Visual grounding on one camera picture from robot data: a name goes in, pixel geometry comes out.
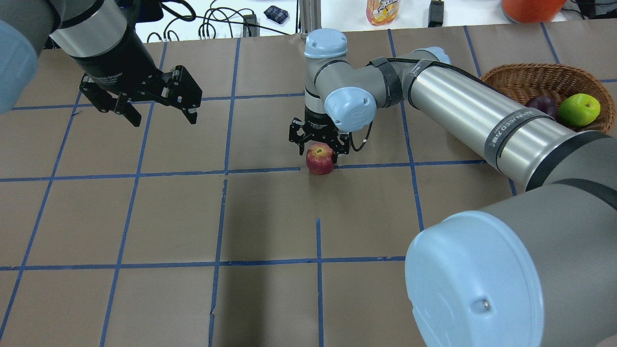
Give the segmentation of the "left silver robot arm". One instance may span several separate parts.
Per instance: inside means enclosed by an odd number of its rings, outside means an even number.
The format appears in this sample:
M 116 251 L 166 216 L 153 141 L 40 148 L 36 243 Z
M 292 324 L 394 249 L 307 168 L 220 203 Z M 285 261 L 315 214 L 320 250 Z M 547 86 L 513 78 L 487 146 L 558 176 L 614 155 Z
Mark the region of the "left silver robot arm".
M 202 90 L 184 66 L 159 69 L 135 31 L 161 20 L 162 0 L 3 0 L 1 112 L 11 110 L 33 81 L 52 41 L 84 70 L 80 92 L 99 110 L 139 127 L 135 102 L 155 102 L 198 120 Z

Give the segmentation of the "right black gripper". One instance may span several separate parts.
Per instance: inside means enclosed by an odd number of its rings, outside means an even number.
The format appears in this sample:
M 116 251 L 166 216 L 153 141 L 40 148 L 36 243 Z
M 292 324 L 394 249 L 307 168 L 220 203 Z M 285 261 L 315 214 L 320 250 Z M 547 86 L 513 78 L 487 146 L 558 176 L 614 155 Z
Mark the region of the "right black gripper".
M 327 144 L 333 150 L 333 162 L 337 162 L 341 155 L 348 155 L 351 150 L 349 134 L 337 128 L 330 116 L 314 112 L 306 112 L 303 120 L 293 118 L 288 140 L 297 145 L 300 155 L 304 154 L 308 141 Z

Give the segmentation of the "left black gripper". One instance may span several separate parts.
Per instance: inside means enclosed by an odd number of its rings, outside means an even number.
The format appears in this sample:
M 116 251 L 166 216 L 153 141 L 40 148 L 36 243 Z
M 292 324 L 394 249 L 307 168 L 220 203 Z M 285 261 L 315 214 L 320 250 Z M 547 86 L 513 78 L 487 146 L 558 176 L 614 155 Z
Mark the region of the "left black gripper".
M 79 65 L 88 77 L 80 90 L 99 112 L 113 112 L 139 127 L 142 116 L 130 100 L 156 101 L 181 110 L 191 125 L 198 121 L 202 89 L 191 73 L 183 65 L 162 71 L 137 38 L 125 38 L 101 55 L 80 57 Z

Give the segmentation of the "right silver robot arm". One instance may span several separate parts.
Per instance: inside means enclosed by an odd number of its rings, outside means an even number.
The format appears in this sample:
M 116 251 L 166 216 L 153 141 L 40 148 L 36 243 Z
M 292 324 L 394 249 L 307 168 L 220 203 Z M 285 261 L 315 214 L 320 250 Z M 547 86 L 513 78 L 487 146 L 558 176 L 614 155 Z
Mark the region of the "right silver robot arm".
M 379 107 L 407 101 L 481 156 L 414 164 L 414 206 L 393 168 L 311 178 L 318 287 L 334 347 L 385 347 L 366 322 L 382 262 L 399 262 L 428 347 L 592 347 L 616 334 L 616 139 L 574 132 L 430 47 L 353 69 L 345 35 L 307 37 L 306 120 L 290 141 L 349 145 Z

